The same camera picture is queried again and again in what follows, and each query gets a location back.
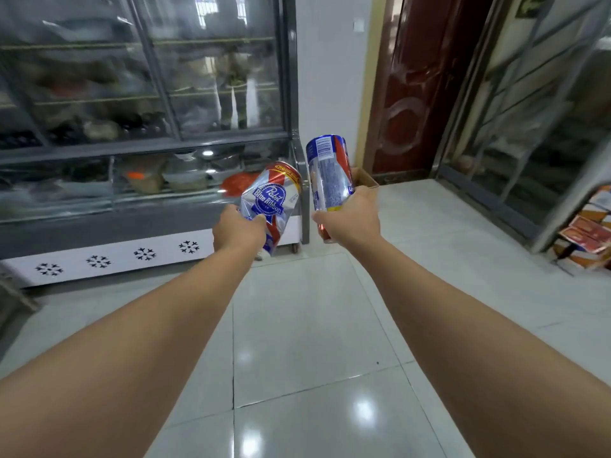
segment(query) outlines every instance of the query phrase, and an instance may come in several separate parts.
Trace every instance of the brown wooden door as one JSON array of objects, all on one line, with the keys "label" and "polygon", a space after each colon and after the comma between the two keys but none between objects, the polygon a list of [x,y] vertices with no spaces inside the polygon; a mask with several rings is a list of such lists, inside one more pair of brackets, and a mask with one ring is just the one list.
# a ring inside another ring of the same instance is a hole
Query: brown wooden door
[{"label": "brown wooden door", "polygon": [[405,0],[373,173],[431,169],[492,0]]}]

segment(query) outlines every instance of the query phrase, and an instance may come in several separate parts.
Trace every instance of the person's left arm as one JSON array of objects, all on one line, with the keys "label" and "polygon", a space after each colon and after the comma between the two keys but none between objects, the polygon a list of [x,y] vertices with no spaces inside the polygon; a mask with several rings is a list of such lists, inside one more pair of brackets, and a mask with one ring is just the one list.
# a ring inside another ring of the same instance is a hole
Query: person's left arm
[{"label": "person's left arm", "polygon": [[141,457],[265,241],[229,206],[215,253],[0,381],[0,447],[13,457]]}]

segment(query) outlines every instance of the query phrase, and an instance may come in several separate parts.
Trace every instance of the refrigerator base panel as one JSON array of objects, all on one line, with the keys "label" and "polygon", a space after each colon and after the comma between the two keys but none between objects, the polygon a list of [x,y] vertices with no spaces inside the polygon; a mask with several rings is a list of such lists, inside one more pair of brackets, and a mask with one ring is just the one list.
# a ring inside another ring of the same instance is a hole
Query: refrigerator base panel
[{"label": "refrigerator base panel", "polygon": [[[300,241],[301,216],[294,215],[286,225],[280,245]],[[27,287],[200,260],[213,252],[209,229],[15,257],[0,264]]]}]

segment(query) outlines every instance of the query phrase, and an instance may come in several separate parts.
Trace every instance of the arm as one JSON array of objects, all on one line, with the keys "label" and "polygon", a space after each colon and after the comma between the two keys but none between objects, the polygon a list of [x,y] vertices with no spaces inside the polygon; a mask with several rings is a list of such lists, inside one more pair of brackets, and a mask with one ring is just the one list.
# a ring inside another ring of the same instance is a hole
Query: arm
[{"label": "arm", "polygon": [[611,388],[385,241],[365,190],[314,218],[367,269],[475,455],[611,454]]},{"label": "arm", "polygon": [[215,253],[0,382],[2,455],[141,457],[265,241],[229,206]]}]

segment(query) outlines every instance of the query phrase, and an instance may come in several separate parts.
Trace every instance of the can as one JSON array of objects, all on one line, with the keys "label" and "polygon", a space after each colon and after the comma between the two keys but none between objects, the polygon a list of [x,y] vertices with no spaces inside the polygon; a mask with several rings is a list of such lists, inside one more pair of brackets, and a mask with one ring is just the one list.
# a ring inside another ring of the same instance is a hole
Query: can
[{"label": "can", "polygon": [[242,193],[240,214],[244,218],[252,220],[259,214],[265,215],[267,225],[263,248],[270,254],[278,246],[300,194],[299,172],[283,161],[265,167],[261,175]]},{"label": "can", "polygon": [[[314,138],[305,147],[314,210],[337,211],[355,192],[348,162],[346,140],[339,135],[323,135]],[[318,234],[325,243],[333,241],[323,225]]]}]

